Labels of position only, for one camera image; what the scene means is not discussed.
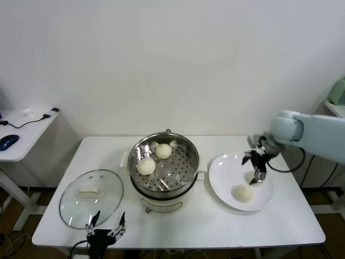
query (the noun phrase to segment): table leg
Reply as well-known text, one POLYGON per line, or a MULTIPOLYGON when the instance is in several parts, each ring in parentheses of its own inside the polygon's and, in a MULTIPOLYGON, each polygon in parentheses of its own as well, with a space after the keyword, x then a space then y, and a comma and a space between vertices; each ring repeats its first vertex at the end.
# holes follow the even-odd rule
POLYGON ((345 221, 345 194, 338 197, 335 192, 327 192, 333 203, 331 205, 311 205, 314 214, 339 213, 345 221))
MULTIPOLYGON (((36 204, 36 201, 38 200, 38 198, 40 197, 41 193, 34 193, 31 196, 31 201, 34 202, 36 204)), ((45 210, 46 210, 47 206, 38 206, 37 211, 35 212, 31 212, 28 209, 24 208, 24 210, 22 211, 21 215, 19 216, 16 224, 13 227, 14 231, 20 231, 23 230, 28 218, 30 215, 43 215, 45 210)))
POLYGON ((39 206, 30 199, 3 171, 0 171, 0 186, 27 210, 35 212, 39 206))

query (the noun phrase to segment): white wall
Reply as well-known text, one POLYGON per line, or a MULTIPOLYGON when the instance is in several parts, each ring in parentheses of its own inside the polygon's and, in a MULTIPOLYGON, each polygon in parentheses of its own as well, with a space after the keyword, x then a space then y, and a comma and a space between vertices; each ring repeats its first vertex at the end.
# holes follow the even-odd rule
MULTIPOLYGON (((344 12, 343 0, 1 1, 2 98, 61 109, 58 157, 86 135, 259 133, 281 109, 312 113, 343 76, 344 12)), ((29 167, 42 178, 55 162, 29 167)))

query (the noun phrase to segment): cable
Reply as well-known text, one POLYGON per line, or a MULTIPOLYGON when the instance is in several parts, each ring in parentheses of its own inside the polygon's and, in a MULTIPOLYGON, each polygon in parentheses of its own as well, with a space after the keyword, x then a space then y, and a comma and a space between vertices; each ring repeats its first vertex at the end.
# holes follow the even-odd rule
POLYGON ((143 259, 151 250, 147 250, 145 254, 143 254, 140 259, 143 259))
MULTIPOLYGON (((323 256, 326 258, 326 259, 333 259, 330 255, 330 253, 328 252, 328 250, 321 244, 319 244, 318 246, 316 246, 323 254, 323 256)), ((302 247, 299 247, 298 248, 298 257, 299 259, 303 259, 302 258, 302 247)))
POLYGON ((0 202, 1 202, 1 211, 0 211, 0 216, 2 215, 2 212, 4 212, 4 202, 2 201, 0 197, 0 202))
POLYGON ((76 243, 74 246, 72 246, 71 251, 70 251, 70 259, 73 258, 73 250, 74 250, 78 245, 83 244, 83 243, 86 243, 86 242, 87 242, 87 240, 82 240, 82 241, 79 241, 78 243, 76 243))
POLYGON ((204 253, 204 251, 202 251, 202 250, 195 250, 195 251, 193 251, 193 252, 191 252, 191 253, 188 253, 187 254, 187 256, 184 258, 184 259, 187 259, 189 256, 191 256, 193 253, 196 253, 196 252, 200 252, 200 253, 202 253, 204 256, 205 256, 205 258, 206 259, 209 259, 208 257, 207 257, 207 255, 204 253))
POLYGON ((308 171, 309 171, 309 169, 310 169, 310 167, 311 167, 311 165, 312 165, 312 162, 313 162, 314 158, 315 158, 315 155, 313 155, 312 158, 311 158, 311 160, 309 161, 309 165, 308 165, 307 170, 306 170, 306 172, 305 172, 305 174, 304 174, 303 180, 302 180, 302 182, 301 182, 301 184, 300 184, 300 188, 302 187, 304 181, 306 180, 308 171))
POLYGON ((6 259, 6 258, 9 258, 11 257, 12 255, 14 255, 16 252, 18 252, 22 246, 24 245, 25 243, 25 240, 26 240, 26 236, 28 236, 29 238, 32 238, 30 235, 28 235, 27 233, 23 232, 23 231, 13 231, 11 232, 10 234, 8 234, 7 236, 4 236, 5 239, 7 239, 10 243, 10 245, 7 247, 6 249, 6 256, 3 256, 3 257, 0 257, 0 259, 6 259), (16 240, 14 240, 13 242, 10 240, 10 236, 13 235, 13 234, 16 234, 16 233, 22 233, 20 237, 18 237, 16 240), (21 244, 18 246, 18 248, 16 250, 13 250, 13 245, 18 242, 22 237, 23 238, 23 241, 21 242, 21 244))
POLYGON ((325 250, 323 250, 322 248, 324 248, 324 247, 322 247, 322 246, 316 246, 321 252, 322 252, 322 254, 323 254, 323 256, 326 258, 326 259, 332 259, 331 257, 329 257, 328 256, 328 251, 326 252, 325 250))
POLYGON ((326 249, 326 247, 323 246, 323 244, 319 244, 318 247, 319 247, 319 249, 323 249, 324 250, 324 252, 327 254, 329 259, 332 259, 329 251, 326 249))
POLYGON ((158 255, 158 258, 157 258, 157 259, 160 259, 160 258, 161 258, 162 253, 163 253, 163 250, 160 252, 160 255, 158 255))
MULTIPOLYGON (((332 176, 334 175, 334 173, 335 173, 335 171, 336 171, 338 165, 339 165, 338 163, 335 164, 335 167, 334 167, 333 171, 331 172, 331 174, 329 175, 329 177, 327 178, 327 180, 326 180, 322 185, 320 185, 318 188, 322 188, 322 187, 332 178, 332 176)), ((306 194, 306 196, 307 196, 307 195, 311 195, 311 194, 313 194, 313 193, 315 193, 315 192, 317 192, 317 190, 316 190, 316 191, 313 191, 313 192, 311 192, 311 193, 306 194)))
POLYGON ((331 172, 330 176, 327 178, 327 180, 322 185, 320 185, 319 188, 322 188, 329 181, 329 179, 332 178, 332 176, 335 173, 335 170, 336 170, 337 167, 338 167, 338 163, 335 164, 335 167, 334 167, 333 171, 331 172))
POLYGON ((304 149, 303 149, 303 148, 300 148, 300 150, 302 151, 302 155, 303 155, 302 161, 298 164, 298 166, 296 166, 296 167, 293 168, 293 169, 283 171, 283 170, 278 170, 278 169, 272 167, 272 166, 270 165, 269 162, 267 162, 267 165, 268 165, 268 167, 269 167, 270 169, 272 169, 272 170, 274 170, 274 171, 277 171, 277 172, 280 172, 280 173, 291 173, 291 172, 294 172, 294 171, 296 171, 296 170, 298 170, 298 169, 301 168, 301 166, 303 165, 304 160, 305 160, 305 158, 306 158, 306 152, 304 151, 304 149))
POLYGON ((0 124, 1 124, 1 125, 4 125, 4 126, 10 125, 10 126, 12 126, 13 128, 21 128, 21 127, 24 127, 25 125, 27 125, 27 124, 29 124, 29 123, 39 122, 39 121, 41 121, 41 120, 43 120, 43 119, 45 119, 45 118, 46 118, 46 117, 42 117, 42 118, 40 118, 39 120, 28 121, 28 122, 22 124, 22 125, 19 126, 19 127, 15 126, 15 125, 13 125, 13 124, 10 124, 7 120, 1 120, 1 121, 0 121, 0 124))
POLYGON ((42 118, 40 118, 39 120, 28 121, 28 122, 26 122, 26 123, 24 123, 24 124, 22 124, 21 126, 18 126, 18 127, 15 126, 15 125, 13 125, 13 124, 11 124, 11 123, 9 123, 8 120, 0 120, 0 125, 4 125, 4 126, 10 125, 10 126, 12 126, 13 128, 21 128, 21 127, 24 127, 25 125, 27 125, 27 124, 29 124, 29 123, 39 122, 39 121, 41 121, 41 120, 43 120, 43 119, 50 118, 50 117, 52 117, 55 113, 57 113, 57 112, 59 112, 59 111, 60 111, 60 109, 58 109, 58 108, 53 108, 53 109, 51 109, 50 111, 47 111, 45 114, 43 114, 43 115, 42 115, 42 118))

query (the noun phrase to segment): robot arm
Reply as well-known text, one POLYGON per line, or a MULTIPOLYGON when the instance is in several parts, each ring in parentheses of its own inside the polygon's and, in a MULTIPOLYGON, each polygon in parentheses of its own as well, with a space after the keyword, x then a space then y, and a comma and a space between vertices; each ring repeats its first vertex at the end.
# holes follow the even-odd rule
POLYGON ((253 150, 246 152, 242 164, 251 160, 255 169, 253 183, 265 179, 266 163, 289 145, 345 163, 345 120, 325 115, 281 111, 273 119, 270 131, 263 135, 250 136, 249 144, 253 150))

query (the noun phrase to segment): small white table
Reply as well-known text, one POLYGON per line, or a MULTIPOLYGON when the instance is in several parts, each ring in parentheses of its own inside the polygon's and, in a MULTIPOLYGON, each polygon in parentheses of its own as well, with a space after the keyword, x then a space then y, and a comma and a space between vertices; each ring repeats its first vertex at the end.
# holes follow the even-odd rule
MULTIPOLYGON (((97 228, 113 229, 126 212, 127 232, 109 249, 216 249, 298 246, 325 241, 325 235, 291 173, 271 174, 272 202, 258 212, 240 212, 221 205, 200 178, 192 187, 189 201, 179 210, 147 214, 130 181, 129 172, 120 167, 121 159, 142 137, 87 137, 80 144, 71 164, 46 209, 32 242, 67 252, 86 237, 85 230, 68 227, 60 218, 59 202, 65 188, 78 176, 94 169, 119 174, 124 196, 113 216, 97 228)), ((223 153, 244 154, 249 150, 246 136, 188 137, 200 154, 198 171, 207 171, 208 162, 223 153)), ((288 167, 279 155, 272 166, 288 167)), ((284 253, 267 254, 278 258, 284 253)))
MULTIPOLYGON (((1 109, 0 113, 2 115, 1 120, 8 120, 9 123, 20 126, 28 121, 38 120, 45 114, 47 110, 44 111, 34 111, 34 114, 24 117, 21 115, 21 110, 4 110, 1 109)), ((0 152, 0 162, 17 162, 23 159, 30 149, 34 146, 40 136, 45 132, 48 126, 56 118, 57 113, 50 118, 46 118, 42 121, 27 124, 22 128, 13 128, 10 125, 0 125, 0 139, 6 135, 16 134, 19 135, 19 140, 9 147, 5 151, 0 152)), ((3 204, 3 210, 10 203, 11 199, 14 197, 20 204, 25 208, 18 218, 18 221, 13 227, 13 230, 22 230, 27 218, 31 214, 43 215, 46 206, 38 206, 36 201, 38 200, 40 194, 34 193, 31 198, 28 197, 0 168, 0 186, 6 190, 10 195, 3 204)))
POLYGON ((328 100, 324 102, 325 106, 329 108, 337 117, 345 118, 345 105, 334 105, 331 104, 328 100))
MULTIPOLYGON (((345 106, 331 104, 328 100, 325 100, 324 104, 338 118, 345 119, 345 106)), ((327 194, 333 203, 330 205, 312 205, 313 212, 315 214, 339 213, 343 220, 345 220, 345 194, 340 197, 335 192, 327 192, 327 194)))

